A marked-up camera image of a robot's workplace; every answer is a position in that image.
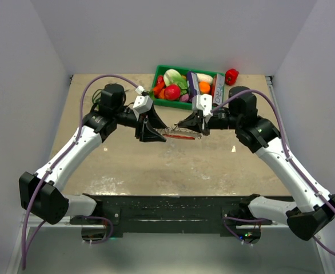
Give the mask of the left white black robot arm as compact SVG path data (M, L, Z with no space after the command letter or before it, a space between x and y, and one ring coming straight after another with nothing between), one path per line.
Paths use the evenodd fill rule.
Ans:
M88 195L62 194L68 179L109 135L122 125L135 129L140 142L165 142L159 133L166 124L157 115L148 93L137 88L140 95L132 107L125 105L126 93L120 84L107 84L98 102L82 118L73 137L43 167L35 173L24 172L19 178L21 206L49 224L58 223L65 216L82 215L90 224L102 220L103 210Z

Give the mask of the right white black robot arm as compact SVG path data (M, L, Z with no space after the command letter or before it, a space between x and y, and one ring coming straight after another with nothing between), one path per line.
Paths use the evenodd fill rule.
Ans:
M292 202L251 195L231 220L253 224L264 220L286 224L302 240L310 240L335 217L335 194L331 194L297 160L283 137L282 124L259 116L257 96L263 93L234 87L229 98L214 107L210 95L193 98L192 114L177 123L208 136L211 130L234 130L236 138L277 175L291 194Z

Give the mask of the purple sweet potato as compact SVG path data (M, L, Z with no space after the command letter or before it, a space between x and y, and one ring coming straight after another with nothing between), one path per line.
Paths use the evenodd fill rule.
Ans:
M180 102L190 102L190 96L189 94L183 94L181 97L180 97Z

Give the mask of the orange carrot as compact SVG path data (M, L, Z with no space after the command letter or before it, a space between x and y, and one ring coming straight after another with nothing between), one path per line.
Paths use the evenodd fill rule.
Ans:
M159 92L158 99L165 100L165 89L164 88Z

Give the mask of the red apple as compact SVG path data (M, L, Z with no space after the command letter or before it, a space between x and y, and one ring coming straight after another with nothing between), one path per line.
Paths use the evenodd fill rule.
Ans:
M174 101L179 99L180 96L181 96L181 89L176 84L171 84L167 86L164 90L164 98L166 100Z

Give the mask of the orange fruit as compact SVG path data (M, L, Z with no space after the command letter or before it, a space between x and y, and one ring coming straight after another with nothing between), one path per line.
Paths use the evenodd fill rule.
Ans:
M200 93L210 94L211 86L207 82L199 82Z

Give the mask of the red grey box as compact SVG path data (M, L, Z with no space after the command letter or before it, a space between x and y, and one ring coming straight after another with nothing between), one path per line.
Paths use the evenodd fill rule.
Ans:
M213 105L218 106L223 102L224 99L224 87L225 87L225 78L221 74L216 74L213 78L212 83L212 101Z

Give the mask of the purple white box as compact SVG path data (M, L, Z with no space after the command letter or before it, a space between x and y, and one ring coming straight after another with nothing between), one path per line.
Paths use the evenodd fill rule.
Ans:
M192 71L188 71L186 74L186 81L188 87L189 101L191 102L196 95L201 94L198 75Z

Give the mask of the red chili pepper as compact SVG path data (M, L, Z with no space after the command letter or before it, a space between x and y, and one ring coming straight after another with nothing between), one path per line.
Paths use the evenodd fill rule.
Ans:
M165 82L163 79L163 76L160 75L157 78L157 83L156 85L153 87L152 92L154 94L154 96L158 96L158 94L161 92L161 90L165 87Z

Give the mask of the white radish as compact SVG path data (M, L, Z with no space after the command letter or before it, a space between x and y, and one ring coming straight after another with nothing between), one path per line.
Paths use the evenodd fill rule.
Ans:
M198 79L199 83L205 82L208 85L212 85L212 83L213 83L213 77L212 76L207 75L207 74L203 74L203 73L196 73L196 75L197 75L197 79Z

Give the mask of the white green cabbage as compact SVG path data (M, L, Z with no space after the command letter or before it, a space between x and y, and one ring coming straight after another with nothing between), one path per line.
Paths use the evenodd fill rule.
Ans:
M186 79L175 69L168 69L163 75L163 81L166 86L177 85L180 89L188 88Z

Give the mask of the green plastic bin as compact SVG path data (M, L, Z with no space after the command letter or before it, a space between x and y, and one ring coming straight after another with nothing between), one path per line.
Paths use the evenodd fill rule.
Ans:
M158 77L160 75L163 75L168 69L175 69L177 70L180 74L186 75L188 71L192 71L195 73L201 73L201 74L206 74L214 77L216 74L220 74L222 76L225 76L224 73L222 72L216 72L216 71L205 71L205 70L198 70L198 69L193 69L193 68L183 68L183 67L177 67L177 66L168 66L168 65L158 65L156 70L155 70L155 76L152 82L152 88L154 88L157 84ZM192 109L192 104L190 102L180 102L178 100L175 101L170 101L170 100L164 100L164 99L159 99L158 97L154 96L154 93L151 91L150 92L150 97L152 100L154 100L154 105L157 106L162 106L162 107L170 107L170 108L177 108L177 109L182 109L182 110L191 110Z

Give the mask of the red bell pepper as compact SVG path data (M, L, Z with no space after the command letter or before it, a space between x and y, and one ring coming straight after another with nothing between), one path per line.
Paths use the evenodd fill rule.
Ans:
M239 71L237 71L234 68L229 69L225 73L225 84L228 86L233 86L236 83L238 76L239 76Z

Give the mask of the green spring onion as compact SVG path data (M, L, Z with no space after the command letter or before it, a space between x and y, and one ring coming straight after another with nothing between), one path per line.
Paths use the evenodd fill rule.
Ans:
M102 92L101 89L98 89L98 90L96 90L94 92L94 94L91 97L92 103L98 103L100 101L100 99L101 99L101 92Z

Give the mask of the black base frame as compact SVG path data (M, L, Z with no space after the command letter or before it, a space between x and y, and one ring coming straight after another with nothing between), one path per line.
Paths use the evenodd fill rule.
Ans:
M113 237L126 233L198 233L230 236L239 225L286 224L295 209L289 197L104 196L41 197L31 212L49 224L106 224Z

